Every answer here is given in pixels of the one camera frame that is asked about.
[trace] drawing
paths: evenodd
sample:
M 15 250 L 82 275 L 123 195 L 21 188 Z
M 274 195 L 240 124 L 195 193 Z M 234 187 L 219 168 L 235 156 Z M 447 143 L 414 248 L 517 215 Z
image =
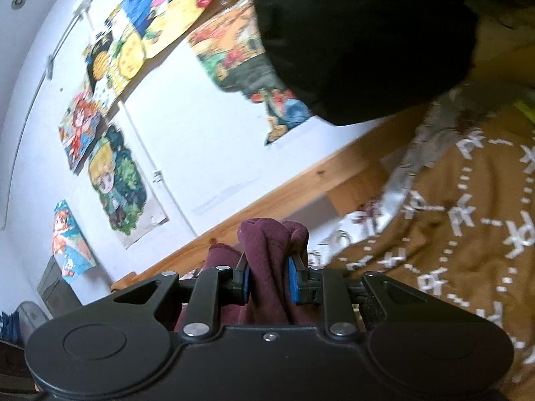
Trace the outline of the drawing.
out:
M 188 30 L 212 0 L 123 0 L 86 48 L 87 74 L 105 115 L 115 98 L 156 56 Z
M 167 219 L 115 125 L 97 141 L 88 169 L 111 228 L 125 248 Z
M 261 44 L 252 0 L 214 16 L 188 36 L 189 45 L 212 81 L 226 92 L 241 91 L 265 103 L 273 143 L 312 115 L 277 77 Z
M 85 78 L 60 123 L 60 139 L 71 170 L 76 169 L 94 140 L 100 121 L 100 109 L 91 92 L 89 81 Z
M 71 283 L 97 264 L 65 200 L 56 205 L 54 214 L 52 254 L 63 259 L 62 277 Z

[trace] brown fabric with white print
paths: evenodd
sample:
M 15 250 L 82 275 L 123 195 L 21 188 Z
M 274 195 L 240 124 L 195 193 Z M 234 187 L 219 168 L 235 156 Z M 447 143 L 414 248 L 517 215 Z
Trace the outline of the brown fabric with white print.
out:
M 534 168 L 535 127 L 505 107 L 419 173 L 380 236 L 330 264 L 349 265 L 357 277 L 385 270 L 501 325 L 515 345 L 502 387 L 511 401 L 535 399 Z M 416 209 L 407 210 L 411 199 Z M 373 259 L 364 268 L 351 265 L 366 256 Z

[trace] maroon cloth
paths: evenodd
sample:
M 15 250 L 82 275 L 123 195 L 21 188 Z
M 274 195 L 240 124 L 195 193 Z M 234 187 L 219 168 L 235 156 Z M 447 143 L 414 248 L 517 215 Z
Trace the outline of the maroon cloth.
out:
M 288 281 L 288 256 L 297 252 L 307 261 L 308 230 L 300 223 L 250 219 L 237 233 L 251 267 L 251 295 L 245 306 L 221 308 L 221 324 L 316 324 L 319 308 L 292 303 Z M 226 244 L 211 246 L 204 268 L 235 267 L 241 253 Z M 184 308 L 177 323 L 183 323 Z

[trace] black fabric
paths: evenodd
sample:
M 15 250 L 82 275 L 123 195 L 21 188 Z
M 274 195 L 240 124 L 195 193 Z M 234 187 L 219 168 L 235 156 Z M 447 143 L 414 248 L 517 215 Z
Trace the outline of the black fabric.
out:
M 467 75 L 476 15 L 462 0 L 254 0 L 277 75 L 345 125 L 431 100 Z

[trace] picture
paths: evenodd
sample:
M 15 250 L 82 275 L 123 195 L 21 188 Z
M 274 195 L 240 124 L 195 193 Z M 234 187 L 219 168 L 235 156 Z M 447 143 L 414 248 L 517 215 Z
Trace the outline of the picture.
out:
M 241 91 L 265 103 L 273 143 L 312 115 L 275 74 L 261 44 L 252 0 L 214 16 L 188 36 L 189 45 L 212 81 L 227 92 Z
M 103 114 L 146 59 L 182 36 L 212 0 L 123 0 L 84 52 Z
M 97 141 L 88 170 L 110 226 L 125 248 L 167 219 L 115 125 Z
M 52 254 L 60 258 L 62 277 L 70 284 L 97 264 L 65 200 L 56 205 L 54 214 Z
M 76 169 L 94 140 L 99 121 L 100 109 L 93 100 L 89 81 L 86 78 L 60 123 L 60 140 L 71 170 Z

